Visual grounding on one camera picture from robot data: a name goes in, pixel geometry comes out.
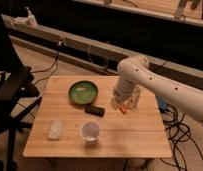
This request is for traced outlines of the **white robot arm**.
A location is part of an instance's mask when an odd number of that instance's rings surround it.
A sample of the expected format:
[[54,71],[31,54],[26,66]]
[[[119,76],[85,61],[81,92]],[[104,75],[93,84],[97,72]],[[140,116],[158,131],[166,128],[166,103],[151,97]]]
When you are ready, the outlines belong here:
[[112,99],[115,109],[123,105],[137,85],[141,85],[203,125],[203,91],[150,71],[145,56],[121,60],[117,71],[119,78],[113,88]]

